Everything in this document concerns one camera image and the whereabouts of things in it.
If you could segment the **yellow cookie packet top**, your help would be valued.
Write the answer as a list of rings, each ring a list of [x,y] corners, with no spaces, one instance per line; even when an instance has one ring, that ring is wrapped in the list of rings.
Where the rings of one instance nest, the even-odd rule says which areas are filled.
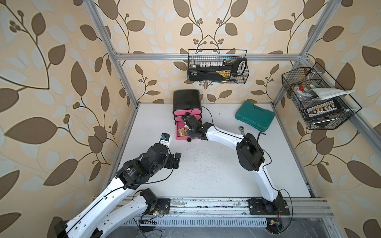
[[[178,129],[180,136],[185,136],[187,131],[188,131],[187,128]]]

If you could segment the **pink bottom drawer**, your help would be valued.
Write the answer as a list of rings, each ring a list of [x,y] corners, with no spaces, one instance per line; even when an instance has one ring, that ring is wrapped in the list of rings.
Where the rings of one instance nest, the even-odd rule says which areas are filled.
[[[192,138],[187,133],[188,128],[184,122],[176,122],[176,139],[179,141],[185,140],[191,142]]]

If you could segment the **pink drawer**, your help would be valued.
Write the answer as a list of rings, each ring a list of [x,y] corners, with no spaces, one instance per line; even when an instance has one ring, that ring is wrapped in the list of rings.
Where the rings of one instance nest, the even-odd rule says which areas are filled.
[[[176,122],[176,139],[179,141],[185,140],[191,142],[192,138],[187,133],[188,128],[184,122]]]
[[[186,115],[182,115],[182,116],[175,116],[174,117],[174,120],[176,121],[176,122],[182,122],[183,121],[183,119],[186,119],[187,118],[187,116]]]
[[[173,112],[175,116],[184,116],[184,115],[200,115],[202,110],[200,109],[188,109],[188,110],[176,110]]]

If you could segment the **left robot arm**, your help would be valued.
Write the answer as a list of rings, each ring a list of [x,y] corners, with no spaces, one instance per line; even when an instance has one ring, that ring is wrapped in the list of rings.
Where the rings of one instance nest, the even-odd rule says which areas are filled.
[[[146,153],[129,160],[116,172],[106,188],[82,212],[55,227],[57,238],[105,238],[122,224],[153,208],[157,196],[141,185],[161,169],[178,169],[181,153],[171,153],[169,147],[156,143]]]

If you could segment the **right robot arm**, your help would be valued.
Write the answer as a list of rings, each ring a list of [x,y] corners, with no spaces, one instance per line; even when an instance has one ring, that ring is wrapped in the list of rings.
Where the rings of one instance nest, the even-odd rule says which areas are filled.
[[[182,120],[188,129],[187,134],[192,139],[214,141],[236,150],[239,164],[245,170],[253,173],[261,191],[261,198],[248,199],[251,215],[292,215],[292,205],[288,205],[281,191],[272,185],[272,180],[265,167],[265,152],[252,134],[233,134],[215,127],[212,123],[203,124],[190,114],[182,116]]]

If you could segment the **pink top drawer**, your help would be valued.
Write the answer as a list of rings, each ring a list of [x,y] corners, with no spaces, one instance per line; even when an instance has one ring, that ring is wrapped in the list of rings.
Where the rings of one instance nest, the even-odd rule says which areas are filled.
[[[184,116],[184,115],[200,115],[202,110],[200,109],[188,109],[188,110],[176,110],[173,112],[175,116]]]

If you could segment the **black drawer cabinet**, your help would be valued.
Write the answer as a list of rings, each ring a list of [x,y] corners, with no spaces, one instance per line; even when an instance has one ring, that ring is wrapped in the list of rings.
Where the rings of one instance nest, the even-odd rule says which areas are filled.
[[[173,94],[173,112],[176,110],[200,109],[200,92],[197,89],[177,90]]]

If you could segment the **silver ratchet wrench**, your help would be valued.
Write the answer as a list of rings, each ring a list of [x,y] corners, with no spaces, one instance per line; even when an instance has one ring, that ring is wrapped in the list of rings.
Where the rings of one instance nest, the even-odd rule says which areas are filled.
[[[243,126],[239,126],[239,131],[241,132],[242,135],[245,135],[245,130]]]

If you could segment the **black yellow tool box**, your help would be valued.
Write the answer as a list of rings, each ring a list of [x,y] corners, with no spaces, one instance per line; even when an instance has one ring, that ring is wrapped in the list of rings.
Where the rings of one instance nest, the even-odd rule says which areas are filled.
[[[226,81],[230,80],[232,66],[192,67],[188,69],[189,81]]]

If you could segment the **green plastic tool case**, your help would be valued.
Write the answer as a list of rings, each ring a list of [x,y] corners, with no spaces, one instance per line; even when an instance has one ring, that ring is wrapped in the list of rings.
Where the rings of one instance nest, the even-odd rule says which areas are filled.
[[[274,112],[260,108],[249,101],[245,101],[235,114],[236,120],[246,123],[260,132],[267,131],[274,117]]]

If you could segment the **white paper in basket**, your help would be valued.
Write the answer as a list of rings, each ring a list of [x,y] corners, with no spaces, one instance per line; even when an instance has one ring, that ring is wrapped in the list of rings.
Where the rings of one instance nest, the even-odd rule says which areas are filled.
[[[334,97],[342,96],[342,95],[348,95],[351,93],[354,93],[356,90],[341,90],[337,88],[314,88],[310,89],[307,94],[314,97],[319,98],[321,100],[327,100]]]

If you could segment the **socket set in basket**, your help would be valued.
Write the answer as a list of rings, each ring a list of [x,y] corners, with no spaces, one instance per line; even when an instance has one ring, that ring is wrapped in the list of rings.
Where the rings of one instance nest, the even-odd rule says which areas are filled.
[[[341,113],[345,109],[340,105],[336,99],[318,104],[316,106],[309,107],[302,111],[302,115],[305,119],[315,120],[319,118],[325,118],[333,114]]]

